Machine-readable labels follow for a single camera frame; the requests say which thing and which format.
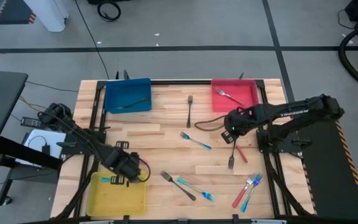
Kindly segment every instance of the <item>yellow tray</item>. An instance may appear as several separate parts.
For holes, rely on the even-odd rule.
[[[102,182],[102,178],[111,178],[112,172],[95,172],[91,176],[88,206],[86,214],[95,216],[141,215],[145,208],[145,183],[129,183],[124,185]]]

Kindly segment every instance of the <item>wooden table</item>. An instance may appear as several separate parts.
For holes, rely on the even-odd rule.
[[[285,103],[280,80],[266,79],[264,82],[268,102]],[[82,128],[89,127],[96,83],[96,80],[81,82],[73,119]],[[99,105],[102,105],[103,95],[101,94]],[[193,95],[190,129],[186,128],[188,95]],[[235,151],[234,168],[229,170],[227,162],[231,155],[232,145],[226,144],[220,136],[223,129],[203,132],[194,128],[193,124],[197,121],[206,121],[222,115],[212,111],[210,85],[153,86],[152,108],[150,112],[108,114],[106,117],[106,126],[111,127],[107,129],[106,143],[114,145],[116,141],[129,141],[130,150],[137,151],[149,163],[152,171],[147,181],[145,213],[133,215],[130,219],[227,219],[232,218],[232,214],[238,214],[239,218],[273,218],[266,178],[263,178],[256,188],[245,213],[240,211],[240,207],[246,195],[237,208],[231,206],[251,173],[262,172],[266,177],[263,155],[258,150],[255,130],[237,141],[249,162],[245,164]],[[181,131],[212,146],[213,149],[207,150],[191,141],[184,140],[179,135]],[[288,188],[302,206],[313,213],[313,205],[300,159],[290,154],[281,154],[280,157]],[[51,217],[58,215],[76,192],[82,160],[83,156],[78,155],[64,163]],[[178,187],[160,176],[161,170],[171,174],[174,179],[180,176],[196,184],[197,187],[211,192],[215,195],[216,201],[210,202],[194,190],[190,190],[198,197],[196,201],[191,201]],[[280,211],[283,213],[279,191],[277,195]],[[87,199],[88,191],[83,196],[81,215],[85,215]],[[122,216],[94,217],[94,219],[122,220]]]

